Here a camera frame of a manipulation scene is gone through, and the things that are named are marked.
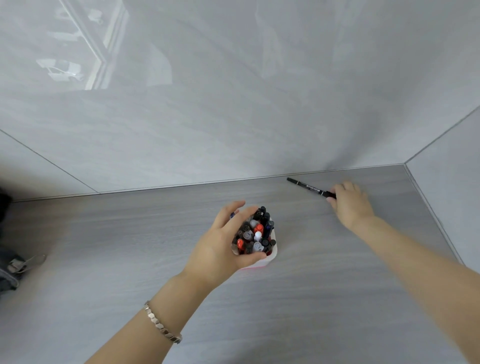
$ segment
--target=right hand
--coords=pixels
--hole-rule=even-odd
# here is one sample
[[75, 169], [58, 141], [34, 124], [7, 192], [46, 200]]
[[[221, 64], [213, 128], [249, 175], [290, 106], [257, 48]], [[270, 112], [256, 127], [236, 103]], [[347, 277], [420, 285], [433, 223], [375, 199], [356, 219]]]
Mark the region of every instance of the right hand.
[[350, 181], [336, 184], [331, 192], [336, 193], [336, 200], [328, 197], [327, 201], [347, 229], [353, 230], [362, 220], [375, 216], [366, 192], [362, 192], [357, 184]]

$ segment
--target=glossy wall panel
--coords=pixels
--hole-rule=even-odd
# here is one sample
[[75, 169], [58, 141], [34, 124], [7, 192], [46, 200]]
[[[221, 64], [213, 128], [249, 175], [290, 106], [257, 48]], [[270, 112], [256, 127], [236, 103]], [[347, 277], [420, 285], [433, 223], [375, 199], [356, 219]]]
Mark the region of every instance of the glossy wall panel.
[[408, 164], [464, 263], [480, 272], [480, 110]]
[[2, 132], [0, 188], [15, 199], [96, 193]]
[[101, 192], [402, 163], [480, 104], [474, 0], [0, 7], [0, 128]]

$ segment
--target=hand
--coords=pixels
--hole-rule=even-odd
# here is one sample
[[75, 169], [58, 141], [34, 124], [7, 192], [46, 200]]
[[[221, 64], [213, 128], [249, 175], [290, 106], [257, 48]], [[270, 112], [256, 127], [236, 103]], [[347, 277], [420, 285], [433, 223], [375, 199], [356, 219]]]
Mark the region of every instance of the hand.
[[360, 221], [375, 216], [366, 192], [362, 192], [357, 184], [348, 181], [336, 184], [332, 192], [336, 193], [336, 200], [328, 197], [327, 201], [347, 229], [353, 230]]
[[235, 255], [232, 240], [242, 223], [257, 211], [250, 206], [239, 212], [245, 201], [235, 201], [224, 206], [215, 218], [212, 227], [200, 238], [190, 255], [183, 273], [215, 289], [240, 268], [251, 266], [266, 258], [263, 252]]

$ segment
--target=left hand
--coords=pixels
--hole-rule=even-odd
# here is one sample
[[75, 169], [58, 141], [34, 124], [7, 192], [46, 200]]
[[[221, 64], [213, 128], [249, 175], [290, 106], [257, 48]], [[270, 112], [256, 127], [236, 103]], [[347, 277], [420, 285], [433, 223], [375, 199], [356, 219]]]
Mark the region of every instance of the left hand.
[[[263, 252], [235, 255], [232, 251], [235, 234], [258, 208], [250, 206], [238, 212], [238, 208], [244, 205], [245, 201], [234, 201], [220, 210], [212, 227], [200, 238], [183, 269], [184, 274], [206, 284], [210, 290], [225, 282], [240, 268], [266, 258]], [[230, 219], [232, 212], [236, 212], [236, 215]]]

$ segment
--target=pen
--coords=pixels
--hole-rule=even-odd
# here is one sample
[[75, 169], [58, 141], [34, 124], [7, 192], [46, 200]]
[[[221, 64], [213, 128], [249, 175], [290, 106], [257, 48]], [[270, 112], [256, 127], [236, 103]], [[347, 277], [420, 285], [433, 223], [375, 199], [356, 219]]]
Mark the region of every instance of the pen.
[[306, 188], [307, 190], [316, 191], [316, 192], [318, 192], [318, 194], [322, 195], [323, 197], [333, 197], [336, 200], [336, 194], [333, 194], [331, 192], [319, 190], [316, 187], [313, 187], [313, 186], [310, 186], [306, 183], [294, 180], [293, 178], [290, 178], [290, 177], [287, 177], [287, 181], [292, 182], [292, 183], [294, 183], [294, 184], [296, 184], [300, 187]]

